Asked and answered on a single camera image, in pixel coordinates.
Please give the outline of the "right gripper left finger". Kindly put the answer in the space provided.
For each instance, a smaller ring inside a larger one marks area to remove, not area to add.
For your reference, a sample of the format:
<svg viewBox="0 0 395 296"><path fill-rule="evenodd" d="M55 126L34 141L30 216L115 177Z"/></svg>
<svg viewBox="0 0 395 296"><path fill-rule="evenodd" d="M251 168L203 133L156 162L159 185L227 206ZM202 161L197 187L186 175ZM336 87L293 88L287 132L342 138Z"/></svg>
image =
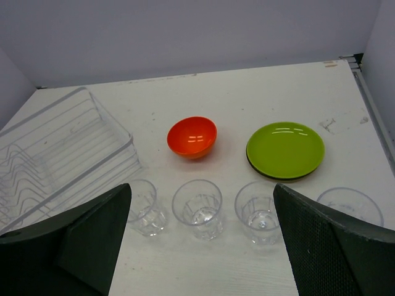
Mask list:
<svg viewBox="0 0 395 296"><path fill-rule="evenodd" d="M1 295L108 295L131 205L121 184L1 235Z"/></svg>

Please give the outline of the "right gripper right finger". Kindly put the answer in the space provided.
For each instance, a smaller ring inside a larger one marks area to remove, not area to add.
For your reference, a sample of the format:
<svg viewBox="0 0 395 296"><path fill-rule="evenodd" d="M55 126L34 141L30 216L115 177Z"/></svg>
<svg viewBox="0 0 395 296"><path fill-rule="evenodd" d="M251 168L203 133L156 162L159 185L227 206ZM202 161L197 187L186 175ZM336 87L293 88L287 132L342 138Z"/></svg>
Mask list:
<svg viewBox="0 0 395 296"><path fill-rule="evenodd" d="M394 295L394 231L276 184L278 221L299 295Z"/></svg>

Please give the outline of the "clear glass back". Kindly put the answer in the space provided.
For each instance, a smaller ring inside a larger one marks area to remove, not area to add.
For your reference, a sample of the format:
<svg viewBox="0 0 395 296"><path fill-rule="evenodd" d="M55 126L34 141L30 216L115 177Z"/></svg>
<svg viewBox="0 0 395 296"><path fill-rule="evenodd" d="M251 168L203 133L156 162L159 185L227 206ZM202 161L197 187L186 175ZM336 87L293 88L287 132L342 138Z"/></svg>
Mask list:
<svg viewBox="0 0 395 296"><path fill-rule="evenodd" d="M349 187L333 187L321 193L318 203L362 221L384 226L383 214L367 194Z"/></svg>

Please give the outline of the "clear glass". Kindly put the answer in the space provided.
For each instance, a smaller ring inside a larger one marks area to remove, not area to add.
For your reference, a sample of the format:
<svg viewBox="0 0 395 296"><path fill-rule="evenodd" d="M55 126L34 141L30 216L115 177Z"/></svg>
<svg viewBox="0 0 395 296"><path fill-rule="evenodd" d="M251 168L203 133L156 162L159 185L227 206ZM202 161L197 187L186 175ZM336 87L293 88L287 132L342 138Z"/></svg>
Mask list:
<svg viewBox="0 0 395 296"><path fill-rule="evenodd" d="M234 201L235 214L252 243L273 245L281 236L272 184L253 181L243 186Z"/></svg>
<svg viewBox="0 0 395 296"><path fill-rule="evenodd" d="M172 212L194 237L210 241L223 232L222 205L223 196L216 184L206 179L194 179L176 190Z"/></svg>
<svg viewBox="0 0 395 296"><path fill-rule="evenodd" d="M333 187L321 193L318 203L362 221L384 226L383 214L367 194L349 187Z"/></svg>
<svg viewBox="0 0 395 296"><path fill-rule="evenodd" d="M127 225L142 236L158 235L165 228L167 217L156 187L145 179L132 180L129 185L131 205Z"/></svg>

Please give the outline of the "green plate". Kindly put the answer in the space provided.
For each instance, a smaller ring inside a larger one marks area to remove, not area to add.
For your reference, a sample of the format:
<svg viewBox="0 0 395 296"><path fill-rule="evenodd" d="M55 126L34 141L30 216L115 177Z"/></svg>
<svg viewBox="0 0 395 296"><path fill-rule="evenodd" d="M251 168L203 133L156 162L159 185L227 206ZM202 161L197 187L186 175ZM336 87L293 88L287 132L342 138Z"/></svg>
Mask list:
<svg viewBox="0 0 395 296"><path fill-rule="evenodd" d="M308 126L281 121L259 128L249 138L246 154L267 175L295 178L319 167L325 156L325 145Z"/></svg>

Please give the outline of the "clear glass front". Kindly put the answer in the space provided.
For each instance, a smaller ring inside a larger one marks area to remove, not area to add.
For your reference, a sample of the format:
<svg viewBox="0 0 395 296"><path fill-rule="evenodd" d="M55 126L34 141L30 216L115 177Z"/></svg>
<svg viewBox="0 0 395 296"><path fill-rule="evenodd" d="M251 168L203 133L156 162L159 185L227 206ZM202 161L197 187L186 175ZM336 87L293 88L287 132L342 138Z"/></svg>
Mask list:
<svg viewBox="0 0 395 296"><path fill-rule="evenodd" d="M176 190L172 212L194 237L210 241L223 232L222 205L223 196L216 184L206 179L194 179Z"/></svg>

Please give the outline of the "orange bowl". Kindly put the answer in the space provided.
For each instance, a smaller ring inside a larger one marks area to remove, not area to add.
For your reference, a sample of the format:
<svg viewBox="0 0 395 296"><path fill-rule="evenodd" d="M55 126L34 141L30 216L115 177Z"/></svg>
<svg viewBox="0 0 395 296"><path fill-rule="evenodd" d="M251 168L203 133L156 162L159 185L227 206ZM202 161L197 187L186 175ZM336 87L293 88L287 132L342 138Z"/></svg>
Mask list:
<svg viewBox="0 0 395 296"><path fill-rule="evenodd" d="M206 117L188 117L174 124L167 134L169 149L178 156L195 160L205 157L217 139L215 123Z"/></svg>

